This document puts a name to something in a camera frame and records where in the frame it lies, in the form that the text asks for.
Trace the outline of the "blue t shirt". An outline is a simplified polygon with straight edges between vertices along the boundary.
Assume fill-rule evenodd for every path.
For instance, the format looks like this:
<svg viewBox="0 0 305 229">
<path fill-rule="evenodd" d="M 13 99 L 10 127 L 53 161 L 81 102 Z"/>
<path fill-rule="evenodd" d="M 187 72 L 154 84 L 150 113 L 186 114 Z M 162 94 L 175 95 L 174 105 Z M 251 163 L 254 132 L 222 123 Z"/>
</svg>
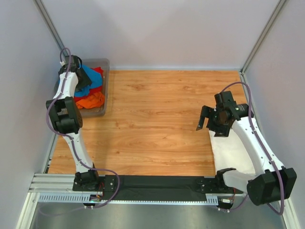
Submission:
<svg viewBox="0 0 305 229">
<path fill-rule="evenodd" d="M 98 91 L 101 91 L 103 86 L 103 69 L 101 67 L 92 69 L 86 65 L 83 65 L 82 70 L 84 70 L 92 83 L 91 85 L 88 85 L 82 88 L 80 91 L 74 93 L 74 98 L 76 100 L 80 100 Z"/>
</svg>

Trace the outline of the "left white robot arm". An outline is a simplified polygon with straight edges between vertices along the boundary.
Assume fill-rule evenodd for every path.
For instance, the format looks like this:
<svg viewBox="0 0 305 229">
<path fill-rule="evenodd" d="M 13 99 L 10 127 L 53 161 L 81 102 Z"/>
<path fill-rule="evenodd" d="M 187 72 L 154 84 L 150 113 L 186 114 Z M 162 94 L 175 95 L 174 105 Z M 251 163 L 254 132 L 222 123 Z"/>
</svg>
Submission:
<svg viewBox="0 0 305 229">
<path fill-rule="evenodd" d="M 70 55 L 61 59 L 57 92 L 53 99 L 46 102 L 47 125 L 55 134 L 64 138 L 74 159 L 74 191 L 97 191 L 100 187 L 98 172 L 81 134 L 82 116 L 74 100 L 79 81 L 87 78 L 79 57 Z"/>
</svg>

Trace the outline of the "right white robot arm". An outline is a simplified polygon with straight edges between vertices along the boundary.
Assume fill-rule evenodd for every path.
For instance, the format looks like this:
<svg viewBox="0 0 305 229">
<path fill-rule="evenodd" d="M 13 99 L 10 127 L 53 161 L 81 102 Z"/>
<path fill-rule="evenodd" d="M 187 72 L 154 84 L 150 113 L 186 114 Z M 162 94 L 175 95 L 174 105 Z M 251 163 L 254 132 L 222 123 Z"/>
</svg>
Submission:
<svg viewBox="0 0 305 229">
<path fill-rule="evenodd" d="M 222 91 L 214 96 L 215 107 L 201 108 L 196 127 L 206 127 L 215 138 L 229 138 L 234 132 L 245 148 L 254 172 L 249 174 L 234 167 L 217 171 L 214 186 L 219 192 L 231 187 L 243 191 L 256 206 L 284 201 L 291 195 L 297 174 L 286 168 L 273 153 L 259 128 L 250 103 L 238 104 L 231 91 Z"/>
</svg>

